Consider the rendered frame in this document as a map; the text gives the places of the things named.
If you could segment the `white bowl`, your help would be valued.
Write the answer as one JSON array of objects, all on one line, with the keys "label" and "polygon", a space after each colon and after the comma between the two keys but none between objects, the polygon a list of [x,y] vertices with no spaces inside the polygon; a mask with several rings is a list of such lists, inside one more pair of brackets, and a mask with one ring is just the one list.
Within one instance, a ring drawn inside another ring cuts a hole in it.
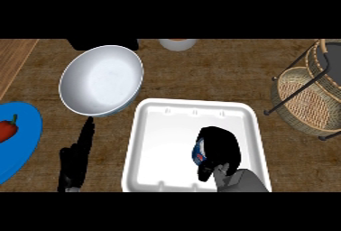
[{"label": "white bowl", "polygon": [[84,51],[65,68],[60,100],[82,116],[109,116],[130,105],[141,84],[140,57],[128,48],[105,45]]}]

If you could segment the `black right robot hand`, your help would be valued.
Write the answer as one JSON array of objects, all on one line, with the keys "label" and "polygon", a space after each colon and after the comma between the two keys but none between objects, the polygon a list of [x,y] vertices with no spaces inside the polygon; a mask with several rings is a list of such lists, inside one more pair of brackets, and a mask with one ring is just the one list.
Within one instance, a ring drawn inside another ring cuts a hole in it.
[{"label": "black right robot hand", "polygon": [[198,139],[203,139],[206,160],[198,165],[198,180],[206,181],[218,165],[229,164],[226,175],[230,176],[239,167],[240,151],[236,136],[215,126],[202,127]]}]

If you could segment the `white cup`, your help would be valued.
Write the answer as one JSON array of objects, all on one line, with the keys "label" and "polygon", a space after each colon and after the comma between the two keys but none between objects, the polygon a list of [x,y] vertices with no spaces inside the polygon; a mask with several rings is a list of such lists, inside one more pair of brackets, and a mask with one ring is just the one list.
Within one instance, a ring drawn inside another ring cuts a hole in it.
[{"label": "white cup", "polygon": [[184,39],[184,40],[172,40],[172,39],[159,39],[161,46],[169,51],[186,51],[190,49],[198,40],[196,39]]}]

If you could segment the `white foam tray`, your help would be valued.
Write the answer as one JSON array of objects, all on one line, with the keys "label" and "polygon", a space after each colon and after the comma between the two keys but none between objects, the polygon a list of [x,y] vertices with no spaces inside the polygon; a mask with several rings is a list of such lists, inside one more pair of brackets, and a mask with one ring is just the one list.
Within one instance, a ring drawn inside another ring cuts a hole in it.
[{"label": "white foam tray", "polygon": [[198,180],[192,160],[199,129],[217,126],[237,139],[242,169],[270,185],[257,116],[236,102],[147,98],[136,107],[122,171],[125,192],[214,192],[214,180]]}]

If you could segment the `blue can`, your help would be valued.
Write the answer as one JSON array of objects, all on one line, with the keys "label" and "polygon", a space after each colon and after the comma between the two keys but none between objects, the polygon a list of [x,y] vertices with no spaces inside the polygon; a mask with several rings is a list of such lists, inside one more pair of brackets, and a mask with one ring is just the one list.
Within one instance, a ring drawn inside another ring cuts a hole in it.
[{"label": "blue can", "polygon": [[206,160],[202,138],[198,139],[193,150],[192,150],[192,160],[196,165],[199,165]]}]

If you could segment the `tiered wicker basket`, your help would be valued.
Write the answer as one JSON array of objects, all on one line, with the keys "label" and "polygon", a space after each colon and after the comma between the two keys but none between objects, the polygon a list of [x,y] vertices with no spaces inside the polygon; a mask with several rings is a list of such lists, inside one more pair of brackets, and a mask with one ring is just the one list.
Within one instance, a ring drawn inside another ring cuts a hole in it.
[{"label": "tiered wicker basket", "polygon": [[341,135],[341,39],[317,39],[271,80],[264,115],[322,141]]}]

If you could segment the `red pepper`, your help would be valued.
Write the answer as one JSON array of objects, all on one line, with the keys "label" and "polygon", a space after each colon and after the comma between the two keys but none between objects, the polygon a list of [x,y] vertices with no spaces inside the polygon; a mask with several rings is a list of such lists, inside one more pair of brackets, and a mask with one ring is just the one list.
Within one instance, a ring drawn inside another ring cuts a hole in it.
[{"label": "red pepper", "polygon": [[12,120],[0,121],[0,143],[4,142],[19,131],[16,126],[17,115],[13,115]]}]

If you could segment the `blue plate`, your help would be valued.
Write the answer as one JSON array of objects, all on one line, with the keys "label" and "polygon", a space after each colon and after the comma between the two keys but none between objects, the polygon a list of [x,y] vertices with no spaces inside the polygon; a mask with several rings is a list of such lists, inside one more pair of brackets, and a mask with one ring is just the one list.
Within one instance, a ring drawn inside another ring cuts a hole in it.
[{"label": "blue plate", "polygon": [[29,160],[43,133],[43,117],[38,109],[26,102],[0,104],[0,121],[17,116],[14,135],[0,143],[0,185],[16,174]]}]

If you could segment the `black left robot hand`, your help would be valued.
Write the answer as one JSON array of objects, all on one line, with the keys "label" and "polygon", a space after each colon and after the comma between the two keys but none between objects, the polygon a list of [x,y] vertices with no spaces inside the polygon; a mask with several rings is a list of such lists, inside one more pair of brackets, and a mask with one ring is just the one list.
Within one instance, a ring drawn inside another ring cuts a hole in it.
[{"label": "black left robot hand", "polygon": [[81,128],[76,142],[60,149],[60,176],[57,192],[66,188],[81,188],[88,167],[88,153],[94,135],[94,123],[90,116]]}]

